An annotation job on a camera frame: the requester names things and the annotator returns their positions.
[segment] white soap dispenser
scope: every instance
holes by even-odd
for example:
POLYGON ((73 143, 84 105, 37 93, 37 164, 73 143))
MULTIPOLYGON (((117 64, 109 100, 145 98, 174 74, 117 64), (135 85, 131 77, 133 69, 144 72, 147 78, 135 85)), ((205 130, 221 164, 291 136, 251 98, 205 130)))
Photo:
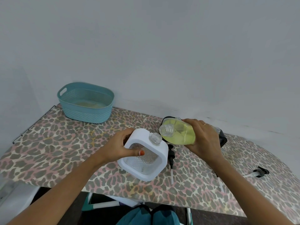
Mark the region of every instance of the white soap dispenser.
POLYGON ((124 147, 129 149, 139 147, 145 151, 143 156, 125 157, 118 160, 122 169, 142 181, 153 180, 167 165, 168 145, 156 132, 136 129, 124 147))

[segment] right hand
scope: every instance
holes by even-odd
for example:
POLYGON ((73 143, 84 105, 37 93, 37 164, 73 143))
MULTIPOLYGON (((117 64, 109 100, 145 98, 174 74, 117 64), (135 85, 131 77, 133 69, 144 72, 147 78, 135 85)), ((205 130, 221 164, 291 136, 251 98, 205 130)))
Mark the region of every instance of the right hand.
POLYGON ((195 132, 196 140, 191 145, 185 145, 191 152, 203 159, 208 165, 224 159, 218 133, 211 125, 197 119, 184 119, 195 132))

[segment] bottle neck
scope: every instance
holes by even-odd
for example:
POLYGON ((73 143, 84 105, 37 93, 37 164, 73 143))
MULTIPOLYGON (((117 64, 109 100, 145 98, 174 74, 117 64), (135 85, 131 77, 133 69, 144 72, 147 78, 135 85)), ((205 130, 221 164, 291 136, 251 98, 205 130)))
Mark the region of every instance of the bottle neck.
POLYGON ((174 126, 172 124, 161 125, 159 128, 159 133, 161 136, 171 137, 175 133, 174 126))

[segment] leopard print cloth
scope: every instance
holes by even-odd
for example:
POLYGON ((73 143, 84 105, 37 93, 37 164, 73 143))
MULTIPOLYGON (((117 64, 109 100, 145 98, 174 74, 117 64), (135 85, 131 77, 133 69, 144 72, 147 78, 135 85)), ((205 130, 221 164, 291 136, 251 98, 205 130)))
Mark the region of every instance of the leopard print cloth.
MULTIPOLYGON (((157 132, 162 119, 129 110, 113 108, 102 124, 67 118, 56 106, 2 156, 1 173, 14 181, 53 187, 71 170, 87 159, 118 130, 127 127, 157 132)), ((270 174, 247 178, 276 208, 293 223, 300 223, 300 183, 278 158, 245 138, 227 134, 224 157, 245 175, 257 166, 270 174)), ((175 147, 174 184, 170 167, 152 181, 140 181, 111 162, 96 171, 83 191, 114 195, 145 202, 176 205, 245 216, 232 193, 220 191, 216 175, 207 164, 184 146, 175 147)))

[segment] plastic basket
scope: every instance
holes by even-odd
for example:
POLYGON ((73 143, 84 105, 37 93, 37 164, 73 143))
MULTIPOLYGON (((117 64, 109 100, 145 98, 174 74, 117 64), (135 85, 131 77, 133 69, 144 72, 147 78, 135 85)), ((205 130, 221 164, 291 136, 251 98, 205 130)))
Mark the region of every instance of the plastic basket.
POLYGON ((63 86, 57 97, 67 117, 77 121, 102 123, 110 117, 115 95, 105 87, 75 82, 63 86))

